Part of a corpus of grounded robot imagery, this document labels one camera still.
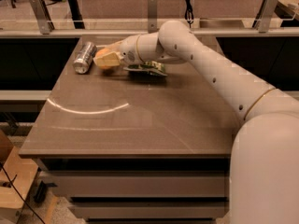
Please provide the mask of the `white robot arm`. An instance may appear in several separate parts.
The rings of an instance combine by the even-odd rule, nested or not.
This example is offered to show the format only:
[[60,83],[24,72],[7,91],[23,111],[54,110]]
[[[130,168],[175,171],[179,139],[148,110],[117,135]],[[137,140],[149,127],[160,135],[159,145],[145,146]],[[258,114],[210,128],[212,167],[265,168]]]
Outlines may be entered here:
[[99,67],[191,64],[231,106],[241,127],[230,164],[231,224],[299,224],[299,101],[200,42],[180,21],[98,51]]

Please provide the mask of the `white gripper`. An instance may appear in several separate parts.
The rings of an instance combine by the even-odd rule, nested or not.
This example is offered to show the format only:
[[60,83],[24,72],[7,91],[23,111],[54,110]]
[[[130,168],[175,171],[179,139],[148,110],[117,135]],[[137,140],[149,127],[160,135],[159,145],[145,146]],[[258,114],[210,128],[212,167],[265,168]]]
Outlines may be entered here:
[[123,60],[127,64],[143,63],[137,49],[138,39],[139,35],[131,35],[122,41],[105,46],[105,49],[107,49],[109,52],[96,55],[93,58],[94,63],[100,68],[119,66],[121,64],[121,57],[117,51],[120,51]]

